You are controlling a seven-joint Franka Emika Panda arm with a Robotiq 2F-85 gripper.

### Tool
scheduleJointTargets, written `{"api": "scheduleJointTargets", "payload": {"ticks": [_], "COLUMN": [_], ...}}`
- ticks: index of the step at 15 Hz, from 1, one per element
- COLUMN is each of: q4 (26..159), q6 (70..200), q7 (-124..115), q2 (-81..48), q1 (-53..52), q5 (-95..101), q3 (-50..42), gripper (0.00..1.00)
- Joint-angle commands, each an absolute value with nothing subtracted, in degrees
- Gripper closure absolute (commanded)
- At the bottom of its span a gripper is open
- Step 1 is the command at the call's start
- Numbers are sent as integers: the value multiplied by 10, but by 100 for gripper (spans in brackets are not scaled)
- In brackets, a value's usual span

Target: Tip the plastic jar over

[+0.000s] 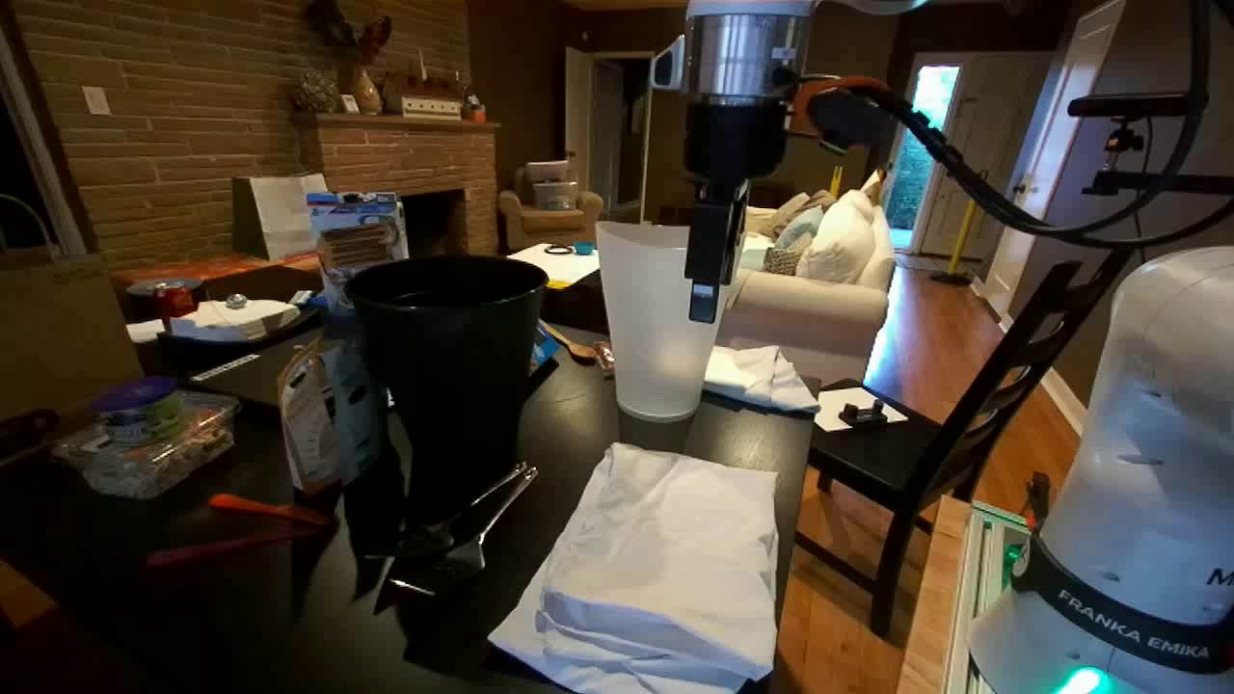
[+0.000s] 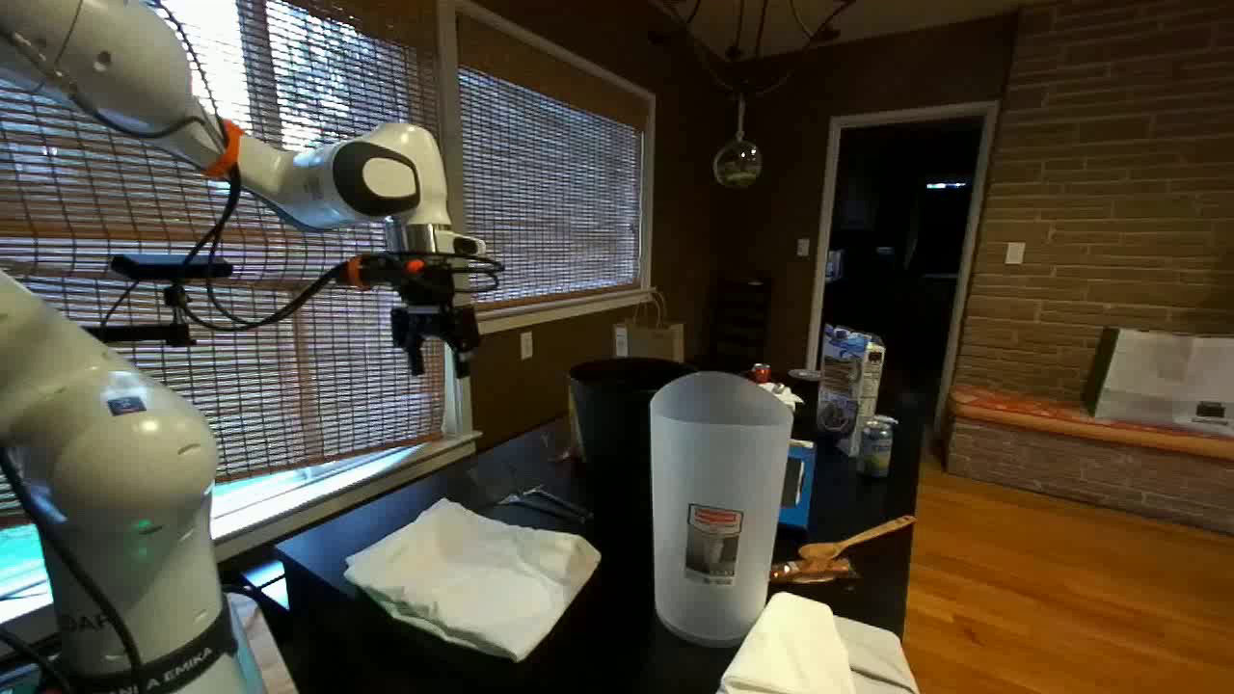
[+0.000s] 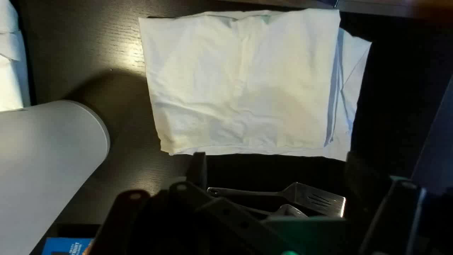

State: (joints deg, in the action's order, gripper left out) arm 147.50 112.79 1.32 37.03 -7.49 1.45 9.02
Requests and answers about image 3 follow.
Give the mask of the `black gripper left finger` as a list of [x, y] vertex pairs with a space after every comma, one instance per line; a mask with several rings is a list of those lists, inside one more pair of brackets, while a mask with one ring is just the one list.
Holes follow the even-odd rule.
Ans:
[[120, 192], [89, 255], [287, 255], [293, 246], [273, 228], [225, 198], [188, 181], [150, 195]]

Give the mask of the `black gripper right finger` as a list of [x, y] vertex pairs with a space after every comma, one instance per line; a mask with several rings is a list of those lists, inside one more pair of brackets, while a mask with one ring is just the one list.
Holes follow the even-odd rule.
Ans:
[[392, 177], [358, 249], [359, 255], [413, 255], [426, 189]]

